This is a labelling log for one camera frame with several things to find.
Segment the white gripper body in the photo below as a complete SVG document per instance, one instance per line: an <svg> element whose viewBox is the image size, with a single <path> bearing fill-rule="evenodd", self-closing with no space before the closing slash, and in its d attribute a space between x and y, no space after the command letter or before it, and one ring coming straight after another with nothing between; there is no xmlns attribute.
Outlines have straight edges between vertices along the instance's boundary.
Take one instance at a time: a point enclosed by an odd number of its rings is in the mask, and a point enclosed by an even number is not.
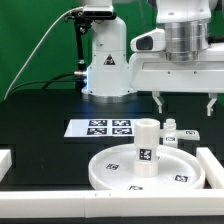
<svg viewBox="0 0 224 224"><path fill-rule="evenodd" d="M134 53L129 70L137 91L224 93L224 44L212 44L193 62L170 62L163 52Z"/></svg>

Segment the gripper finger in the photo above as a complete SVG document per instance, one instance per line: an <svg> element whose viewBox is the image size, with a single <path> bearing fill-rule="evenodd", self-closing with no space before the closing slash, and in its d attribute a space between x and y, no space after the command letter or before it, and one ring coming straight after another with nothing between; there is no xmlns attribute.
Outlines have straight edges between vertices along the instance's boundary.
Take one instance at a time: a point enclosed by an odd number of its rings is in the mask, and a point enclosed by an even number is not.
<svg viewBox="0 0 224 224"><path fill-rule="evenodd" d="M218 98L218 94L217 93L209 93L208 97L209 97L209 102L206 106L206 109L207 109L207 115L211 116L213 113L213 106L215 105L217 98Z"/></svg>
<svg viewBox="0 0 224 224"><path fill-rule="evenodd" d="M157 104L158 112L162 113L163 112L164 99L160 95L160 92L159 91L153 91L152 92L152 98L154 99L155 103Z"/></svg>

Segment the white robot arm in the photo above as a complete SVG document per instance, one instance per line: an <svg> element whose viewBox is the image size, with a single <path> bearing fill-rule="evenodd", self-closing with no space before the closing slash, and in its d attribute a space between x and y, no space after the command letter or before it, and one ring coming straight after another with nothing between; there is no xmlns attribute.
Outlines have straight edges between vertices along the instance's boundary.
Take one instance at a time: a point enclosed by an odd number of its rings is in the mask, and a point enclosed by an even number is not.
<svg viewBox="0 0 224 224"><path fill-rule="evenodd" d="M216 43L208 28L211 12L224 0L147 0L157 10L156 27L129 44L126 24L113 7L121 1L81 0L81 14L92 20L93 31L83 93L108 102L147 91L158 105L163 92L206 93L211 113L224 93L224 43Z"/></svg>

